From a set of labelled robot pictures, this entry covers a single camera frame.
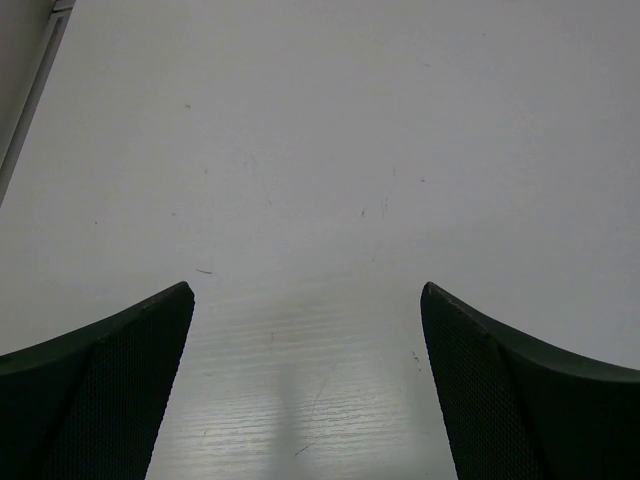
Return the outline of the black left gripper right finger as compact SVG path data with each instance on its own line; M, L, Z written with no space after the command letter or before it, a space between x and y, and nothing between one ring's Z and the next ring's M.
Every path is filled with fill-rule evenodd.
M541 341L433 282L420 306L458 478L638 478L638 371Z

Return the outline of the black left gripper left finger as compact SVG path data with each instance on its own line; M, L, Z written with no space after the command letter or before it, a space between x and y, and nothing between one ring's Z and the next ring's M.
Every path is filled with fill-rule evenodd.
M2 478L145 478L194 307L182 281L3 355Z

